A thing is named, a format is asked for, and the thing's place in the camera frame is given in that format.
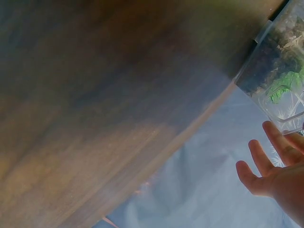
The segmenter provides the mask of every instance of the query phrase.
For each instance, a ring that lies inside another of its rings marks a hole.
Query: wooden surface
[[[280,3],[1,0],[0,226],[113,210],[220,104]]]

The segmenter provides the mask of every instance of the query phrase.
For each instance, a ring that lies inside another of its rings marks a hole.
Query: light blue fabric
[[[262,129],[267,117],[239,89],[182,148],[108,218],[119,228],[293,228],[270,198],[240,183],[235,163],[254,166],[247,143],[276,154]],[[100,221],[94,228],[111,228]]]

